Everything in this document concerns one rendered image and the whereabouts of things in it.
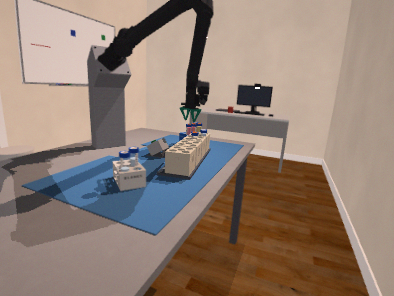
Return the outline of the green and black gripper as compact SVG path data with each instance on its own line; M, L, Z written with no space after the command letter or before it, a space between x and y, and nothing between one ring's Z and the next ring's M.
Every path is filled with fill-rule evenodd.
M186 103L181 103L181 105L185 105L185 106L180 107L180 110L181 110L185 120L187 120L189 112L191 112L191 116L192 116L193 122L196 121L198 115L200 114L200 112L202 110L202 109L196 108L196 106L200 107L200 104L194 104L194 95L196 95L196 94L194 94L194 93L193 94L186 93ZM185 114L184 114L184 110L187 110L186 117L185 117ZM194 112L197 112L197 114L195 116L195 119L194 119Z

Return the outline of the blue table mat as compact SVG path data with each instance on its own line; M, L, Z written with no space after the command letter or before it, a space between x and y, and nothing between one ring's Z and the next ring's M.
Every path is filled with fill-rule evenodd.
M146 147L138 152L146 187L120 191L112 163L120 157L110 155L22 186L157 235L244 146L210 140L210 152L189 180L157 175L165 157L147 156L151 142L141 144Z

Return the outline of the blue tube rack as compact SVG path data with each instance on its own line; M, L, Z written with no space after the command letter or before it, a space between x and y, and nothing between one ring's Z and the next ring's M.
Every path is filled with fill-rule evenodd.
M183 133L186 133L186 132L179 133L179 141L181 141L183 138L185 138L186 136L188 136L188 135L183 134Z

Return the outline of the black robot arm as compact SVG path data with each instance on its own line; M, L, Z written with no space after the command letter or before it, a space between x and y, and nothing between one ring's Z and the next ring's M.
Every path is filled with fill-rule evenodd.
M208 28L211 24L210 20L213 17L213 0L169 0L137 25L131 26L130 29L120 29L117 39L115 36L113 43L110 43L109 47L105 49L105 54L99 55L97 60L109 71L113 71L126 62L126 57L129 57L133 53L133 48L142 40L192 8L198 16L196 16L190 60L187 69L186 93L196 93L197 88L198 94L203 95L194 95L194 104L200 103L205 105L209 95L209 82L198 80L198 77L209 31Z

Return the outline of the blue-capped graduated tube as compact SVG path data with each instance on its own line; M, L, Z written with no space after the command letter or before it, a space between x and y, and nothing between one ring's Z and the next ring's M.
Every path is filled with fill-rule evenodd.
M130 152L130 166L138 166L138 147L129 147Z

